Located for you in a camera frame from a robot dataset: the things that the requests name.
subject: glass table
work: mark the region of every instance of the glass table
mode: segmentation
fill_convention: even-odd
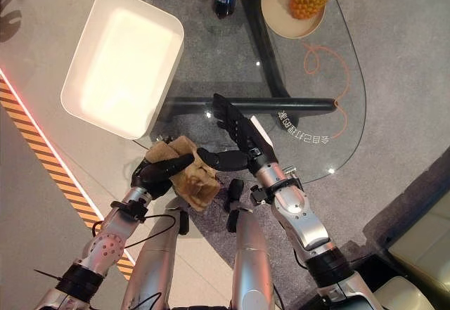
[[[211,151],[235,148],[205,100],[220,93],[241,98],[245,114],[255,114],[268,132],[280,163],[295,165],[305,183],[334,173],[352,156],[366,97],[337,0],[329,1],[321,25],[303,39],[285,39],[266,27],[260,0],[238,0],[234,14],[222,20],[212,0],[143,1],[175,15],[185,32],[152,140],[186,135]]]

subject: hazard stripe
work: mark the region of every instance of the hazard stripe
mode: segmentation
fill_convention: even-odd
[[[37,126],[27,115],[26,110],[21,105],[20,99],[15,97],[14,90],[10,89],[2,74],[3,71],[0,69],[0,105],[13,120],[14,125],[18,128],[36,157],[42,163],[42,166],[47,170],[49,176],[78,213],[84,224],[92,228],[95,222],[100,221],[100,218],[71,179],[70,175],[66,172],[57,156],[51,150],[51,147],[46,143],[46,139],[41,135]],[[129,280],[134,265],[127,255],[124,254],[120,258],[117,267],[125,279]]]

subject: brown cloth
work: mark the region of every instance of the brown cloth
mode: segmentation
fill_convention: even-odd
[[[176,193],[193,209],[201,212],[210,205],[219,192],[220,185],[216,180],[216,170],[200,159],[194,142],[186,136],[180,136],[169,144],[159,141],[147,151],[146,159],[150,162],[158,162],[189,153],[193,154],[194,162],[182,172],[172,176],[170,181],[174,184]]]

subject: white plastic tray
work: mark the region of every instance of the white plastic tray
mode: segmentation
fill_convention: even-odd
[[[128,139],[153,128],[184,47],[183,25],[140,0],[95,0],[72,59],[66,111]]]

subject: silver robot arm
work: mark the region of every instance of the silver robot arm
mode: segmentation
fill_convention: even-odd
[[[164,195],[172,186],[169,177],[193,161],[193,156],[151,164],[146,160],[134,171],[131,189],[122,202],[114,201],[100,231],[82,251],[79,259],[60,278],[34,308],[35,310],[85,310],[108,274],[108,269],[122,257],[125,243],[145,220],[151,200]]]
[[[133,187],[122,204],[139,204],[146,208],[150,201],[151,196],[145,189]],[[101,230],[84,247],[81,257],[73,262],[57,286],[50,289],[34,309],[88,309],[108,269],[122,257],[125,243],[139,223],[139,219],[114,207],[103,221]]]
[[[214,95],[212,105],[214,116],[219,120],[217,125],[228,132],[239,151],[210,153],[199,148],[197,152],[203,161],[219,171],[248,169],[258,179],[262,187],[251,188],[253,203],[271,204],[274,216],[316,281],[325,303],[335,305],[359,296],[366,300],[367,309],[383,310],[312,212],[295,171],[291,168],[285,173],[279,167],[273,143],[256,117],[244,117],[238,108],[218,94]]]
[[[383,310],[311,210],[307,195],[300,189],[301,185],[295,184],[295,169],[291,167],[283,171],[278,163],[273,162],[264,165],[255,176],[264,187],[264,193],[269,191],[265,196],[271,203],[272,213],[285,229],[297,256],[316,281],[324,303],[331,305],[359,296],[372,309]]]

